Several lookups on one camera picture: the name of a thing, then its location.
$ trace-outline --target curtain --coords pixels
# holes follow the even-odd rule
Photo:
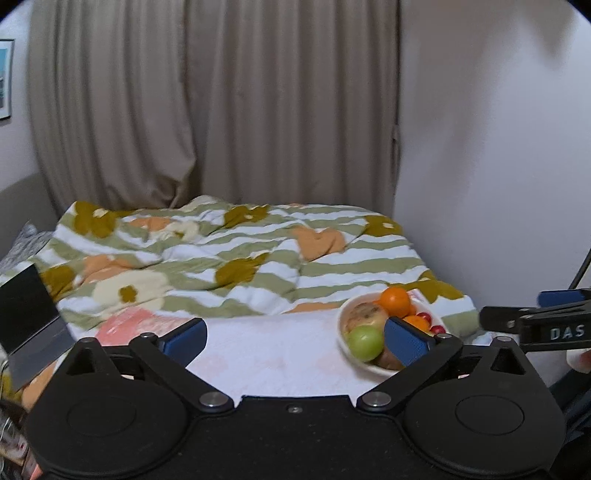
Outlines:
[[[397,19],[394,0],[189,0],[199,190],[389,215]]]
[[[187,199],[196,162],[184,89],[184,0],[38,0],[31,123],[56,206]]]

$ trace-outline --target fruit bowl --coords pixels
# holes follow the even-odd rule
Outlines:
[[[353,363],[354,365],[357,365],[367,371],[370,371],[370,372],[373,372],[373,373],[376,373],[376,374],[379,374],[382,376],[391,377],[392,375],[397,373],[398,370],[389,370],[387,368],[382,368],[382,367],[379,367],[379,366],[371,364],[371,363],[362,362],[358,358],[355,358],[353,356],[353,354],[351,353],[351,351],[349,350],[349,347],[347,346],[347,342],[346,342],[345,336],[344,336],[345,324],[346,324],[352,310],[360,303],[364,303],[364,302],[371,303],[371,302],[375,302],[375,301],[379,300],[380,294],[381,294],[380,291],[377,291],[375,293],[366,293],[364,295],[359,295],[357,297],[353,297],[341,305],[339,311],[337,312],[337,322],[336,322],[337,323],[337,325],[336,325],[337,341],[338,341],[340,349],[345,354],[345,357],[347,357],[347,359],[351,363]],[[417,313],[427,312],[431,316],[431,325],[432,326],[440,325],[445,328],[445,325],[441,321],[441,318],[438,315],[436,315],[435,312],[433,312],[432,309],[430,308],[430,305],[426,301],[423,301],[422,299],[420,299],[418,295],[419,294],[417,294],[413,291],[408,292],[408,296],[410,297],[411,303],[416,308]]]

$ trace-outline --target gray pillow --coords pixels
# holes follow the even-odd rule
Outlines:
[[[52,235],[53,232],[37,232],[35,225],[27,222],[12,244],[10,252],[0,261],[0,274],[35,255],[51,239]]]

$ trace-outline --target striped duvet cover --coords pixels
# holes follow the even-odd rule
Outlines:
[[[114,212],[76,202],[34,263],[63,317],[90,329],[128,306],[234,317],[335,308],[391,284],[419,289],[460,336],[470,299],[436,279],[401,227],[351,206],[232,205]]]

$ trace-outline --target picture frame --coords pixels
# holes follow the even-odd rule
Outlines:
[[[11,116],[12,53],[14,40],[0,38],[0,120]]]

